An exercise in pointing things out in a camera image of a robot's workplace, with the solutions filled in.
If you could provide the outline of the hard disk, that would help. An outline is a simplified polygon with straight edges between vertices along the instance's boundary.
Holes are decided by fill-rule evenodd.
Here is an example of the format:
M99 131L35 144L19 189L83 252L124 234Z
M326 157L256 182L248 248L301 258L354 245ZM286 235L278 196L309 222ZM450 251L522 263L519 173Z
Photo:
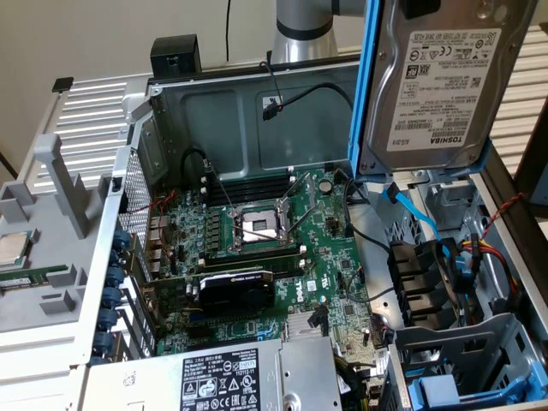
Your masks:
M450 0L363 33L348 142L353 177L476 168L539 0Z

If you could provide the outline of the metal disk bay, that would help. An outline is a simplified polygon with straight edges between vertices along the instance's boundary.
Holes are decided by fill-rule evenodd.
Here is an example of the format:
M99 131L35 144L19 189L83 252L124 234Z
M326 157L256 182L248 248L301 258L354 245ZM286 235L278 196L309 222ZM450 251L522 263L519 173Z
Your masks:
M535 361L548 374L524 326L511 313L443 331L408 327L396 331L388 352L378 411L413 411L408 387L419 378L449 375L458 393L469 395L503 388L503 382L526 377ZM548 397L470 411L487 409L548 411Z

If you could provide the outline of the empty blue disk carrier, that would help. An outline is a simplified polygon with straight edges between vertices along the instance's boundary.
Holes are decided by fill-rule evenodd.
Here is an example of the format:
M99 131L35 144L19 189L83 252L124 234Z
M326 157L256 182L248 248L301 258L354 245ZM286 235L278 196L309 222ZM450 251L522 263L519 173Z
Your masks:
M408 393L413 411L480 410L536 402L548 397L548 374L538 361L530 365L526 377L503 383L503 388L460 395L455 380L449 375L440 375L415 380L408 387Z

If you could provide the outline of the silver drive cage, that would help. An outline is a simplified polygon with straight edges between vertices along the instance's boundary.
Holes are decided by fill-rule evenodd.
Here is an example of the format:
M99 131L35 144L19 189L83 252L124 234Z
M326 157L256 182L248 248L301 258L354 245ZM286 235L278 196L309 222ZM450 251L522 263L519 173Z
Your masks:
M470 178L448 181L443 177L401 193L395 183L388 192L390 222L385 233L391 242L413 245L452 238L457 243L471 235L484 235L490 221L485 204Z

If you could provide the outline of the dark board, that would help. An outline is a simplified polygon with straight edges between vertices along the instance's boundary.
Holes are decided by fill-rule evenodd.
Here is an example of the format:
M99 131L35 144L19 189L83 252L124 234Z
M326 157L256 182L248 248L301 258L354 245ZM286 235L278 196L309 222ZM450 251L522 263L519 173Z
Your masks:
M514 181L530 204L548 208L548 97L521 157Z

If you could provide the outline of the silver socket cover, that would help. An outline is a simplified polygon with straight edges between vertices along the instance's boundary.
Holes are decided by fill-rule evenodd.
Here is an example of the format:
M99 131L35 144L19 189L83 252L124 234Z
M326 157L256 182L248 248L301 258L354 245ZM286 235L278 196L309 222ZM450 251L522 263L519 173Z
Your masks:
M300 186L302 182L305 182L306 188L308 189L308 199L309 199L309 209L313 210L316 208L316 189L314 186L311 173L308 171L305 174L299 176L294 182L291 183L289 189L286 193L277 200L279 206L285 206L289 203L289 196Z

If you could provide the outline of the open metal PC case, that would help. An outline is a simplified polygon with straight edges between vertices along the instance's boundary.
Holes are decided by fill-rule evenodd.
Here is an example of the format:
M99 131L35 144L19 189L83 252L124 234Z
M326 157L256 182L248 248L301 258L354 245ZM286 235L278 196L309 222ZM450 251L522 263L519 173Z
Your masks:
M350 182L365 187L370 203L357 214L358 224L380 240L381 249L360 247L374 290L386 289L374 312L390 329L388 347L404 325L390 278L390 244L385 228L390 204L368 193L365 180L353 177L346 153L350 110L354 102L355 60L339 63L276 67L269 63L242 70L199 74L169 82L152 80L143 114L132 122L127 146L117 157L108 195L105 235L99 240L95 269L98 310L116 229L131 235L125 278L118 287L118 320L107 355L92 350L80 391L81 410L93 366L158 357L158 332L144 287L152 281L147 256L151 218L158 202L173 191L201 188L205 158L221 180L246 176L291 174L316 169L340 170ZM534 226L526 197L514 189L511 177L492 144L476 168L464 171L424 170L431 180L452 182L470 178L490 217L484 235L457 243L432 240L444 256L438 260L447 290L455 298L456 322L449 328L478 325L498 314L511 313L524 326L543 365L548 369L548 278L537 279L530 261L545 257L547 247L537 229L533 253L519 248L521 230ZM384 384L346 373L336 364L341 411L378 411Z

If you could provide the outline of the RAM slot white clips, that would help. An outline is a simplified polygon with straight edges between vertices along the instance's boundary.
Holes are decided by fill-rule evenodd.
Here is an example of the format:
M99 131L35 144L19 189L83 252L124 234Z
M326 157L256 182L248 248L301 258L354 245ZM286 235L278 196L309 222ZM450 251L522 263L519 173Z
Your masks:
M250 253L269 253L269 252L285 252L299 253L301 249L301 242L294 242L286 245L268 245L268 244L254 244L243 247L240 251L234 249L219 249L217 251L209 251L206 256L209 258L221 258L228 256L240 256Z
M282 191L284 193L290 186L288 176L268 176L263 178L224 182L223 187L227 194L232 196Z
M287 187L291 182L293 182L292 178L293 176L291 174L283 173L270 176L246 176L238 179L219 181L215 177L213 171L211 171L210 173L206 173L200 178L200 184L213 186L222 183L227 187L239 187L246 185L255 185L259 187L282 185L284 187Z

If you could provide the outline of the black box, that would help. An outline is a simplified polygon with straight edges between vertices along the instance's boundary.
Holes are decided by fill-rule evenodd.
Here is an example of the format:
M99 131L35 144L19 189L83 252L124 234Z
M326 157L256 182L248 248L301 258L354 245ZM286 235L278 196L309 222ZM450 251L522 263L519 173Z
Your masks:
M198 36L195 33L156 38L150 51L155 78L174 78L202 72Z

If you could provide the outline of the thin metal locking lever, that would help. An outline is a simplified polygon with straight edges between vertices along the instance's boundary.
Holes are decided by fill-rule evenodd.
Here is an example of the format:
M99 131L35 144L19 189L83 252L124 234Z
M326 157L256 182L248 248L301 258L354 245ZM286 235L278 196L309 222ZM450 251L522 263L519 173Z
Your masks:
M298 220L286 231L286 236L289 236L295 230L297 230L308 218L313 210L307 210Z
M234 204L222 182L222 180L219 177L219 174L216 172L215 167L212 165L212 162L209 158L205 158L203 160L204 163L204 170L206 175L209 179L212 179L215 184L218 186L218 189L223 193L223 198L225 200L225 203L231 208L234 209Z

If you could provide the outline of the CPU socket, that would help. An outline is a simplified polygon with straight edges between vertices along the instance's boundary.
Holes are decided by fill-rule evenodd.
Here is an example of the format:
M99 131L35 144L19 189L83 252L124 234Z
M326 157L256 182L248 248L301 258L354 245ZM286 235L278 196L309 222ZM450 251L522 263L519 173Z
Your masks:
M271 204L245 204L230 209L227 213L232 229L230 249L240 251L254 244L286 245L295 239L286 231L292 226L290 205L279 206L277 200Z

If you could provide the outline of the green RAM stick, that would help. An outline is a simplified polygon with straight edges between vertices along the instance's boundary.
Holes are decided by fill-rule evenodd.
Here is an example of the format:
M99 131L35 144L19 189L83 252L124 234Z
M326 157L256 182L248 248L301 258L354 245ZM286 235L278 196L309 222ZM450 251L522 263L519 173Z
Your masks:
M46 285L49 283L47 278L49 273L66 271L67 269L66 265L53 265L44 268L0 271L0 291Z
M218 258L205 258L206 265L231 265L245 261L255 261L264 259L278 259L290 256L299 256L299 250L294 249L280 249L273 250L264 253L242 253L238 255L228 255Z

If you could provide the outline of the green motherboard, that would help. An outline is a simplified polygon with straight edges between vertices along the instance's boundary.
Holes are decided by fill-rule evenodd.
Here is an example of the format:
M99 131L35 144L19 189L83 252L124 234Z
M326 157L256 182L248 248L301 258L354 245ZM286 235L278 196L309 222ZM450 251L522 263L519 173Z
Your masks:
M176 190L162 197L150 221L147 256L152 282L172 277L201 276L219 271L263 269L275 275L273 307L251 314L210 317L202 313L163 315L144 299L155 320L159 356L217 348L237 343L286 337L287 317L320 311L329 316L329 335L336 364L379 385L388 363L390 329L374 312L386 300L386 289L374 290L360 247L381 249L379 238L358 224L357 214L370 203L364 186L350 182L340 170L310 170L316 189L316 208L293 233L301 242L299 256L206 265L209 251L227 249L231 227L226 205L210 205L208 195L217 185ZM333 185L329 195L319 183ZM289 196L292 225L309 209L305 182Z

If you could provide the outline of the black graphics card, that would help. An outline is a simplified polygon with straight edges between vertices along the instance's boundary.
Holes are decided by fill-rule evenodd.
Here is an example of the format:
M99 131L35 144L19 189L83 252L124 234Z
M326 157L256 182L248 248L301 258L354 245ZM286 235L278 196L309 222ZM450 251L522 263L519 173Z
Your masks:
M146 298L163 315L202 313L210 317L255 314L274 306L275 275L263 269L219 271L150 283Z

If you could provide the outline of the silver finned heat sink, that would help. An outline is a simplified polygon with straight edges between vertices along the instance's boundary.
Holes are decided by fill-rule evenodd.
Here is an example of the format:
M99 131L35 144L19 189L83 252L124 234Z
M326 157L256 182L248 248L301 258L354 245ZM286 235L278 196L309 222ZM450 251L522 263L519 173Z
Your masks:
M329 316L320 311L293 313L287 317L286 337L290 342L326 337L329 335Z

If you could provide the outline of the silver power supply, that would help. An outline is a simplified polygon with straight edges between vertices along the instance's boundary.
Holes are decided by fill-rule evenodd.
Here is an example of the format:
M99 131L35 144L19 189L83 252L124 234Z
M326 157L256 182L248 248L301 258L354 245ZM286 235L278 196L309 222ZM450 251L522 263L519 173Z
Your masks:
M82 411L341 411L331 341L273 339L93 366Z

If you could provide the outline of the grey parts rack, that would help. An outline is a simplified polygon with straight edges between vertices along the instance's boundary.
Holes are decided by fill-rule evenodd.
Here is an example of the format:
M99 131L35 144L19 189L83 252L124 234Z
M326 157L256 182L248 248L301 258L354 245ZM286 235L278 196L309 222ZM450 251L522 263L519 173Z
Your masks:
M24 181L0 188L0 236L30 231L21 265L0 271L66 265L49 273L46 285L0 291L0 333L76 321L86 289L92 255L98 239L110 177L100 176L97 187L86 188L77 173L68 170L57 134L41 134L33 158L53 182L49 194L33 194Z

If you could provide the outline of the silver CPU chip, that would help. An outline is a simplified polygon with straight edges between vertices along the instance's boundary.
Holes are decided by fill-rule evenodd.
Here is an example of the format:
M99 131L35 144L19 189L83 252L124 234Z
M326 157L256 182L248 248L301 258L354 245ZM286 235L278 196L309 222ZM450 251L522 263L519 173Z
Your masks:
M22 264L30 236L30 231L0 236L0 267L11 267Z

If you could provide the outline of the silver metal bracket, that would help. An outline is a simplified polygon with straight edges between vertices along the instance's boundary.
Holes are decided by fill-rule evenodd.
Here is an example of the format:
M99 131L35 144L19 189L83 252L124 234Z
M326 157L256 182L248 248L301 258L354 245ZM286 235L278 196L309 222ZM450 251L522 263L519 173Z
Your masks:
M431 180L430 176L424 170L418 170L416 172L396 172L392 175L373 175L368 176L365 180L365 185L368 193L377 196L379 199L389 200L389 196L384 192L389 191L389 187L392 183L395 183L397 189L408 195L408 191L412 188L416 188L421 184L426 184Z

